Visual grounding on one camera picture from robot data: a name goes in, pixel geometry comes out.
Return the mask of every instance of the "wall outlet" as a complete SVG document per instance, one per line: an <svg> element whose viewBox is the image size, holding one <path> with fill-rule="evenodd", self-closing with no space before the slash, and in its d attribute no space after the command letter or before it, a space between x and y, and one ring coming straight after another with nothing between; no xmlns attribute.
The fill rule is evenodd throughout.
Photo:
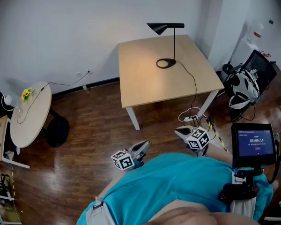
<svg viewBox="0 0 281 225"><path fill-rule="evenodd" d="M77 73L76 73L76 76L77 76L77 77L82 77L82 73L81 73L81 72L77 72Z"/></svg>
<svg viewBox="0 0 281 225"><path fill-rule="evenodd" d="M193 121L193 120L196 120L196 119L199 120L199 117L197 115L194 115L194 116L184 118L184 121L189 122L189 121Z"/></svg>

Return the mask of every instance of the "round table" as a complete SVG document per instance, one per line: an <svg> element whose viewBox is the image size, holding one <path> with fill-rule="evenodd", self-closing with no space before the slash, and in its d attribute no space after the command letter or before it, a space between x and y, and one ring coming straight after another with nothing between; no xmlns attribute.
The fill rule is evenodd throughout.
<svg viewBox="0 0 281 225"><path fill-rule="evenodd" d="M13 111L10 135L13 143L19 148L29 146L39 133L45 136L52 147L60 146L67 139L69 133L68 121L50 108L52 93L50 86L46 84L46 82L37 82L31 86L34 91L39 91L39 93L36 94L35 101L31 104L23 121L19 122L18 118L22 100L19 101ZM44 129L43 125L48 113L52 114L54 119L49 123L47 129Z"/></svg>

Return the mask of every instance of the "person's arm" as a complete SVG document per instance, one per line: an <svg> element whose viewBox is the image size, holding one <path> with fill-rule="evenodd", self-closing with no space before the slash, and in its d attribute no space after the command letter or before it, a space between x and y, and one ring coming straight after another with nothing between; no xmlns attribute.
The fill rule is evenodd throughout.
<svg viewBox="0 0 281 225"><path fill-rule="evenodd" d="M129 171L120 171L116 177L111 180L111 182L103 189L103 191L99 194L98 197L103 197L109 189L111 189L127 172Z"/></svg>
<svg viewBox="0 0 281 225"><path fill-rule="evenodd" d="M232 154L227 153L224 149L220 149L211 143L209 143L208 145L205 156L214 158L224 163L228 163L232 166Z"/></svg>

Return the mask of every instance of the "power strip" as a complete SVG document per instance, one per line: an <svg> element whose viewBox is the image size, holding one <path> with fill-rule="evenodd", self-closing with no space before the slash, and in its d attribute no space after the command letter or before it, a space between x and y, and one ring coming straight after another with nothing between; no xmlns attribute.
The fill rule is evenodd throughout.
<svg viewBox="0 0 281 225"><path fill-rule="evenodd" d="M199 117L197 115L191 116L191 117L186 117L184 118L185 122L190 122L190 121L194 121L196 119L199 119Z"/></svg>

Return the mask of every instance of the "lamp base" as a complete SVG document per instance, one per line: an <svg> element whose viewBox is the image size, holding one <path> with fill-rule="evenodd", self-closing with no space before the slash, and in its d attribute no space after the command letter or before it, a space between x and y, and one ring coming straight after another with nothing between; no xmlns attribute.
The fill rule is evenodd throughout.
<svg viewBox="0 0 281 225"><path fill-rule="evenodd" d="M168 65L161 67L158 65L158 62L160 62L160 61L166 61L168 63ZM157 62L156 62L156 65L162 69L170 68L170 67L174 66L175 64L176 64L176 60L172 59L172 58L161 58L161 59L157 60Z"/></svg>

